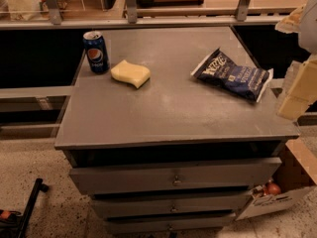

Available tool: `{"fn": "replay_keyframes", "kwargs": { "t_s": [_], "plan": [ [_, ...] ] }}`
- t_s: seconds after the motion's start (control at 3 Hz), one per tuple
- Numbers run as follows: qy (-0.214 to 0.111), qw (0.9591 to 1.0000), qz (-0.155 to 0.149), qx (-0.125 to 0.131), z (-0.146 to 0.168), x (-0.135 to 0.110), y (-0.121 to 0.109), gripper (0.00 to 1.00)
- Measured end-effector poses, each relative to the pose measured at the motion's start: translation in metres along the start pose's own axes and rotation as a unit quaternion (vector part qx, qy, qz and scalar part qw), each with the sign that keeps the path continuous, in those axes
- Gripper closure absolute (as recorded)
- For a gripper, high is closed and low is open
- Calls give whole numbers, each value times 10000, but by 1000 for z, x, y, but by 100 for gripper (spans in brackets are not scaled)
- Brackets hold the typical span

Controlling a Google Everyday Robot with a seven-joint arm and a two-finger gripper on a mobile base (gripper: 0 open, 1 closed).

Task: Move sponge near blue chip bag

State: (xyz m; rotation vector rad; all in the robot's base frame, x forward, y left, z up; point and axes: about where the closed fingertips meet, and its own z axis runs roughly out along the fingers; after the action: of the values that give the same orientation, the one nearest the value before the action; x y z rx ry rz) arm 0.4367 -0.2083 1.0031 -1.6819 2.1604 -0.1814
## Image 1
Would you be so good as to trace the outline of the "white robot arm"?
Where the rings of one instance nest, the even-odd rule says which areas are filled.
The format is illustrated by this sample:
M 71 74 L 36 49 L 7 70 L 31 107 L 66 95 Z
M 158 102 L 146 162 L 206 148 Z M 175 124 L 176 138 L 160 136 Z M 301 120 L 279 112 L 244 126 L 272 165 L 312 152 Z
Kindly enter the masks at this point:
M 297 120 L 317 100 L 317 0 L 308 0 L 275 28 L 285 34 L 297 33 L 299 47 L 310 54 L 304 62 L 291 63 L 278 97 L 277 114 Z

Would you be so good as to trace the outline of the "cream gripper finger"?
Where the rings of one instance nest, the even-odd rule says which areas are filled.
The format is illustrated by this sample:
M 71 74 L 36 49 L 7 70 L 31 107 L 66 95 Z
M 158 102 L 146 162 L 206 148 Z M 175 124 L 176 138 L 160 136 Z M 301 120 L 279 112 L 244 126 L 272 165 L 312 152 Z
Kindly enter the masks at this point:
M 288 68 L 282 92 L 277 98 L 277 114 L 297 120 L 317 100 L 317 55 L 305 62 L 293 61 Z

